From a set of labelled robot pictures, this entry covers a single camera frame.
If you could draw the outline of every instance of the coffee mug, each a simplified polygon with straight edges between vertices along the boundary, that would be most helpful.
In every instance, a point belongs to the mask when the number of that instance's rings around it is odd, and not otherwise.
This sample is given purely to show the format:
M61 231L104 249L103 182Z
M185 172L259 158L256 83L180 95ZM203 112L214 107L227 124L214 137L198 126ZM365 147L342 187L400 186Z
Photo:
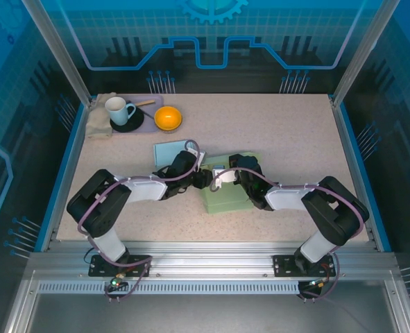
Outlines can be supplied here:
M132 106L133 111L128 114L128 108ZM118 126L125 125L131 118L137 107L132 103L127 103L121 97L112 97L106 101L106 110L109 112L110 119Z

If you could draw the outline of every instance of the towel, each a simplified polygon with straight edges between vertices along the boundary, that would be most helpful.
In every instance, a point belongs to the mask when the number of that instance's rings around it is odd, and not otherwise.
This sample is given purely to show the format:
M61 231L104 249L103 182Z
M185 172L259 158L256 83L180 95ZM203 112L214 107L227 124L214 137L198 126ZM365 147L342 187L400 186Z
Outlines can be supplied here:
M94 109L89 113L86 123L86 137L108 138L112 136L109 113L105 108L105 103L117 94L99 94L96 98Z

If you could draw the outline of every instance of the speckled tabletop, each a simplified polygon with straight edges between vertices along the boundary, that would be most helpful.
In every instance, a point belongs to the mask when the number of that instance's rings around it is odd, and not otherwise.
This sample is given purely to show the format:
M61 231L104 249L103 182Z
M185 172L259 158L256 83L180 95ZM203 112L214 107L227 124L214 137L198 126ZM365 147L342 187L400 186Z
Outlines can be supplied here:
M183 123L174 133L115 135L86 139L69 198L99 169L120 176L145 176L155 170L153 145L194 139L208 156L258 152L262 171L274 181L296 185L338 178L354 193L327 95L168 94ZM307 212L281 210L210 215L199 190L165 201L125 205L115 223L126 241L304 241L316 230ZM74 220L64 213L58 239L79 240ZM353 239L368 241L363 231Z

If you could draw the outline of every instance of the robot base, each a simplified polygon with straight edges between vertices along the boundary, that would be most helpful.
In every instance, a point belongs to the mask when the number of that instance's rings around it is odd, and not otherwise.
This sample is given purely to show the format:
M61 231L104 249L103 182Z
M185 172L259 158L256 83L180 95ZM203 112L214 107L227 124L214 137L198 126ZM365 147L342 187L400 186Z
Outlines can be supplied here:
M131 264L133 262L139 262L140 260L145 260L148 258L148 255L130 255L128 257L128 264ZM113 266L109 264L107 261L105 261L100 255L93 255L91 258L91 264L87 274L91 278L113 278L118 273L121 273L123 272L123 270L125 270L127 278L138 278L142 274L143 268L144 265L139 265L136 267L132 267L129 271L126 271L126 269L128 268ZM151 268L149 267L146 270L145 274L143 275L144 277L149 276L150 269Z
M294 255L273 256L274 276L276 278L324 278L327 276L327 271L322 264L327 264L330 268L328 273L331 278L336 276L336 269L330 255L320 259L306 274L296 266Z

